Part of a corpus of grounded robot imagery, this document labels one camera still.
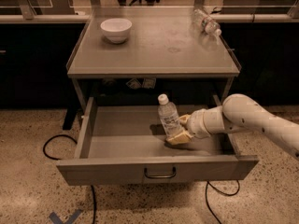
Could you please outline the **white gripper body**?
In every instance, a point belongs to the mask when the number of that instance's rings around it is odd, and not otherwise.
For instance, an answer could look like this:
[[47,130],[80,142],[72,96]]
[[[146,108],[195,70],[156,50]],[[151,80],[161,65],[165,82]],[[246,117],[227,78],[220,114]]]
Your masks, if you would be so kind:
[[191,113],[187,120],[187,130],[190,135],[196,138],[206,138],[207,129],[204,124],[205,109],[200,109]]

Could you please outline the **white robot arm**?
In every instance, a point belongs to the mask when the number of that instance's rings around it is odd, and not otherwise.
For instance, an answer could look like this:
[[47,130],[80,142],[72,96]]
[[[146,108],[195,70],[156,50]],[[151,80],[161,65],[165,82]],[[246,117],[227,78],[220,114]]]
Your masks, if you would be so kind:
[[222,105],[183,115],[179,123],[183,130],[174,137],[166,138],[171,145],[189,143],[194,137],[253,130],[299,160],[299,125],[268,112],[244,94],[232,94],[225,98]]

